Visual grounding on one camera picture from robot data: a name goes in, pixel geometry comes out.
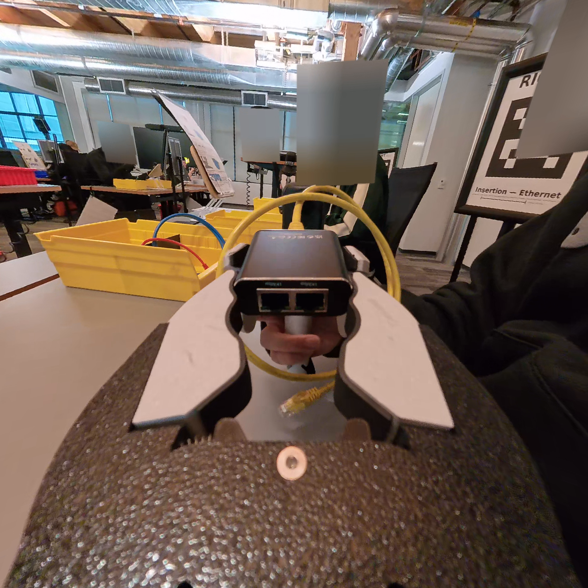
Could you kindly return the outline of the framed marker sign on easel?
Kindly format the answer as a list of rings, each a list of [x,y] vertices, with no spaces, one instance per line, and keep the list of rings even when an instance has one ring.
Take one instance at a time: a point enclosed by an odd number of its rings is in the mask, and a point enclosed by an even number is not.
[[[505,66],[474,143],[454,212],[470,220],[454,263],[458,279],[479,218],[503,222],[512,231],[558,204],[587,171],[587,152],[519,158],[518,143],[547,54]]]

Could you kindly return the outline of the wooden document stand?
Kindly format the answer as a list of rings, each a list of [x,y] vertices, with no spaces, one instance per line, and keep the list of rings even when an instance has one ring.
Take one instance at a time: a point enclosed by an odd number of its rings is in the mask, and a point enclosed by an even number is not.
[[[221,200],[234,197],[233,184],[225,171],[222,158],[192,114],[159,92],[155,92],[154,97],[190,139],[190,152],[210,197]]]

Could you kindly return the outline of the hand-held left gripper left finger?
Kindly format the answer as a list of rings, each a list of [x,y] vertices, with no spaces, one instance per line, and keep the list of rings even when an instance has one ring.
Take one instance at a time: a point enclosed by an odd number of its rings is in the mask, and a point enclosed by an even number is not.
[[[243,320],[228,270],[173,315],[132,419],[136,429],[213,429],[252,399]]]

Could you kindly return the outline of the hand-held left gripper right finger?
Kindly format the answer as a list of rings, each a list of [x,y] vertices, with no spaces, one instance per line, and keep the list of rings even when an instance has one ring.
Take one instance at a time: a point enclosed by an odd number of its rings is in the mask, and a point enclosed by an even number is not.
[[[402,426],[452,430],[454,421],[420,326],[411,313],[364,274],[352,275],[334,380],[334,405],[361,419],[371,439],[393,442]]]

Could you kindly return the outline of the person's right forearm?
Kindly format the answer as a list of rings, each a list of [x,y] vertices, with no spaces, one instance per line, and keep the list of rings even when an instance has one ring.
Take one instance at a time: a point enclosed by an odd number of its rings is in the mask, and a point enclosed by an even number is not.
[[[494,397],[531,453],[587,587],[587,175],[496,240],[470,282],[401,303]]]

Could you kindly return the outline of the silver ceiling ventilation ducts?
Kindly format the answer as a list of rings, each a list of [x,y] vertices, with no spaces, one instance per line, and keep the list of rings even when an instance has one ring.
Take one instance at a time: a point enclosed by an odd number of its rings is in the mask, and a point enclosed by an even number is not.
[[[430,55],[504,61],[533,44],[533,1],[1,1],[1,70],[88,91],[212,89],[296,108],[299,65],[382,59],[386,88]]]

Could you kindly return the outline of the black network splitter box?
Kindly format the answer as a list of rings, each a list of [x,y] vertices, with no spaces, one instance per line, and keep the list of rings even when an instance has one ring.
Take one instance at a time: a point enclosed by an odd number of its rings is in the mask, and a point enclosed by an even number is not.
[[[354,286],[333,233],[276,229],[254,234],[232,288],[246,316],[338,317]]]

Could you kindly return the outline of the person's right hand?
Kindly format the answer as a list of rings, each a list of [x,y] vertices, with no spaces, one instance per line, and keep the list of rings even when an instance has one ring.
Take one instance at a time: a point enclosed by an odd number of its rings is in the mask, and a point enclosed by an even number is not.
[[[337,357],[343,342],[337,317],[313,317],[308,334],[288,334],[285,318],[261,319],[260,342],[270,358],[280,365],[305,364],[308,359]]]

